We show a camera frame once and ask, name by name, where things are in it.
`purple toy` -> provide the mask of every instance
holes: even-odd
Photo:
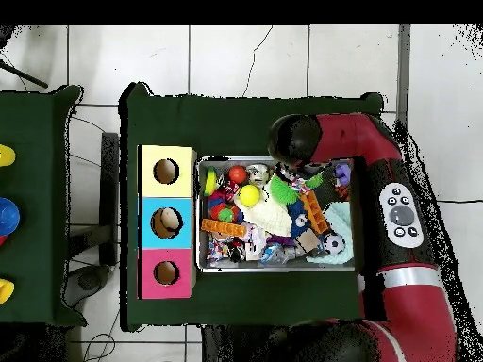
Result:
[[[334,175],[339,179],[341,186],[347,186],[351,180],[351,169],[347,164],[338,164],[336,165]]]

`blue toy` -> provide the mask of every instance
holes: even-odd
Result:
[[[304,203],[298,199],[293,204],[287,204],[287,211],[291,217],[291,239],[298,238],[310,228],[310,219],[304,209]]]

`blue block face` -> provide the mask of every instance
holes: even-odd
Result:
[[[174,238],[161,239],[151,229],[151,218],[160,208],[173,208],[183,220],[181,230]],[[143,249],[189,249],[192,247],[191,198],[142,198],[141,247]]]

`red robot arm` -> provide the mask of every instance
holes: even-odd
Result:
[[[355,160],[351,207],[365,318],[358,327],[377,340],[379,362],[455,362],[455,328],[389,128],[360,113],[290,115],[274,124],[269,152],[293,167]]]

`dark green tablecloth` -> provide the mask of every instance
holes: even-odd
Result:
[[[20,209],[21,222],[0,247],[0,278],[15,285],[0,321],[79,325],[61,288],[67,259],[66,122],[77,86],[53,93],[0,92],[0,143],[15,163],[0,167],[0,196]]]
[[[198,156],[267,156],[268,131],[291,113],[366,112],[380,114],[377,93],[360,99],[157,97],[131,84],[120,102],[122,157],[127,186],[122,202],[128,218],[128,327],[151,324],[278,324],[359,316],[356,276],[351,272],[201,273],[190,299],[136,298],[136,147],[138,144],[190,146]],[[122,302],[125,300],[122,285]]]

